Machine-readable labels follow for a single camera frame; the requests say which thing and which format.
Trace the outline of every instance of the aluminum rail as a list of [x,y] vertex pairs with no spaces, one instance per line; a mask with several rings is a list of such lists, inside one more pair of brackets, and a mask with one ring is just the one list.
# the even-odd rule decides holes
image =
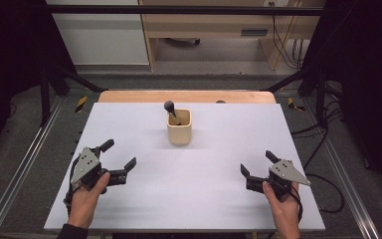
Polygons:
[[297,7],[231,7],[231,6],[134,6],[134,5],[30,5],[29,10],[57,14],[191,14],[191,15],[275,15],[323,16],[338,10]]
[[[317,122],[315,118],[314,106],[311,101],[303,99],[303,102],[308,109],[312,120]],[[367,208],[362,202],[355,185],[352,183],[352,180],[350,179],[349,174],[346,171],[342,160],[339,158],[339,155],[337,154],[329,137],[324,141],[324,150],[362,235],[366,239],[379,239],[380,235],[374,225],[374,222],[371,219]]]
[[60,111],[61,105],[64,101],[64,97],[57,97],[55,99],[51,117],[48,119],[47,123],[39,128],[33,142],[30,144],[29,149],[24,155],[23,160],[21,161],[17,171],[11,179],[11,182],[8,184],[4,194],[0,199],[0,227],[4,221],[9,209],[11,208],[12,203],[14,202],[18,192],[21,189],[21,186],[26,178],[31,166],[33,165],[37,154],[39,153],[40,148],[43,145],[43,142],[46,139],[46,136],[49,133],[55,119]]

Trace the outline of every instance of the black cable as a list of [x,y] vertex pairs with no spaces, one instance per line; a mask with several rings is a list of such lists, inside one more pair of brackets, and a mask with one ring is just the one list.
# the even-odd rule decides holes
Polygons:
[[335,114],[333,114],[333,116],[330,116],[328,118],[328,123],[331,123],[331,122],[338,120],[338,119],[342,119],[341,110],[336,111]]
[[[338,111],[340,111],[340,109],[333,110],[327,117],[324,118],[324,120],[328,120],[329,118],[334,116],[334,114],[336,114],[336,112],[338,112]],[[309,126],[307,128],[300,129],[300,130],[297,130],[297,131],[292,131],[290,134],[291,135],[297,135],[297,134],[300,134],[300,133],[303,133],[303,132],[307,132],[307,131],[315,129],[317,126],[320,126],[321,124],[322,124],[322,122],[318,122],[318,123],[316,123],[316,124],[314,124],[312,126]]]
[[334,183],[332,183],[330,180],[328,180],[328,179],[326,179],[326,178],[324,178],[322,176],[319,176],[319,175],[313,174],[313,173],[306,173],[305,176],[313,176],[313,177],[319,178],[319,179],[327,182],[331,186],[333,186],[336,189],[336,191],[339,193],[339,196],[340,196],[340,205],[339,205],[339,207],[337,209],[327,210],[327,209],[320,208],[320,211],[323,211],[323,212],[326,212],[326,213],[338,213],[338,212],[340,212],[343,209],[343,206],[345,204],[343,193]]
[[297,221],[300,222],[300,219],[302,219],[302,213],[303,213],[303,207],[302,207],[302,203],[300,202],[300,196],[299,196],[299,193],[297,192],[297,190],[293,188],[293,191],[295,192],[295,194],[293,194],[292,192],[289,193],[289,195],[291,197],[293,197],[293,199],[295,199],[295,201],[297,202],[297,204],[299,205],[299,210],[298,210],[298,213],[297,213]]
[[325,130],[323,131],[320,131],[320,132],[316,132],[316,133],[312,133],[312,134],[308,134],[308,135],[303,135],[303,136],[293,136],[292,138],[305,138],[305,137],[313,137],[313,136],[316,136],[316,135],[319,135],[319,134],[322,134],[324,133]]
[[314,158],[315,154],[318,152],[318,150],[321,148],[321,145],[324,143],[325,138],[327,137],[327,134],[328,134],[328,129],[325,130],[325,133],[324,133],[323,138],[321,139],[321,142],[318,144],[318,146],[315,148],[314,152],[311,154],[311,156],[309,157],[309,159],[306,162],[306,164],[303,166],[303,170],[305,170],[308,167],[308,165],[311,163],[311,161]]
[[71,214],[71,203],[72,203],[72,201],[73,201],[73,195],[74,195],[74,192],[73,192],[73,186],[71,185],[71,179],[73,178],[73,175],[74,175],[74,169],[76,168],[76,165],[77,165],[77,163],[79,162],[79,159],[80,159],[80,157],[76,158],[76,159],[73,161],[73,164],[71,165],[70,179],[68,180],[69,188],[68,188],[68,192],[67,192],[67,194],[65,195],[65,199],[64,199],[64,203],[65,203],[66,206],[67,206],[68,215]]
[[302,47],[303,47],[303,39],[299,39],[299,51],[298,51],[298,55],[296,56],[295,55],[295,52],[296,52],[296,43],[297,43],[298,39],[294,39],[293,40],[293,45],[292,45],[292,60],[293,62],[296,64],[296,67],[298,70],[300,70],[301,66],[302,66]]
[[[278,33],[278,30],[276,29],[276,20],[275,20],[275,16],[272,16],[272,19],[273,19],[273,42],[276,46],[276,48],[278,49],[279,53],[281,54],[282,58],[284,59],[286,65],[292,69],[296,69],[295,67],[295,63],[290,59],[289,55],[287,54],[287,49],[285,48],[285,45],[284,43],[282,42],[282,39],[281,39],[281,36],[279,35]],[[282,44],[282,49],[284,49],[285,51],[285,55],[287,57],[287,59],[293,64],[293,66],[290,66],[289,63],[287,62],[287,59],[284,57],[284,54],[282,53],[282,50],[278,47],[278,44],[276,43],[276,35],[278,35],[278,38],[279,38],[279,41],[281,42]]]

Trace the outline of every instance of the white cabinet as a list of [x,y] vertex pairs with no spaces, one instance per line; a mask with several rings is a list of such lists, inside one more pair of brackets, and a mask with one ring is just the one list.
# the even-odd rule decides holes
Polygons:
[[[48,4],[138,5],[136,0],[47,0]],[[75,65],[148,65],[138,14],[54,14]]]

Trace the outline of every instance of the white table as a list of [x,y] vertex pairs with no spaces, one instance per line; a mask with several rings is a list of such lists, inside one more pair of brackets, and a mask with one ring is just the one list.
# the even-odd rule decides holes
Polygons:
[[[281,106],[277,104],[176,104],[189,109],[193,135],[186,146],[169,143],[163,103],[97,103],[75,155],[113,138],[100,156],[102,167],[137,166],[125,185],[109,187],[99,199],[91,230],[108,232],[253,232],[275,228],[263,194],[246,189],[242,163],[265,177],[272,163],[266,150],[302,166]],[[67,171],[45,229],[67,221],[63,198]],[[323,230],[309,187],[301,185],[301,230]]]

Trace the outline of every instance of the cup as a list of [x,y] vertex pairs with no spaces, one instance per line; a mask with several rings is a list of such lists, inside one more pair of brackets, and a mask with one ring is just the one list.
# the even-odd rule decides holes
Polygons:
[[186,109],[175,110],[176,117],[181,122],[177,125],[172,114],[167,114],[167,134],[170,143],[174,145],[186,145],[191,141],[191,112]]

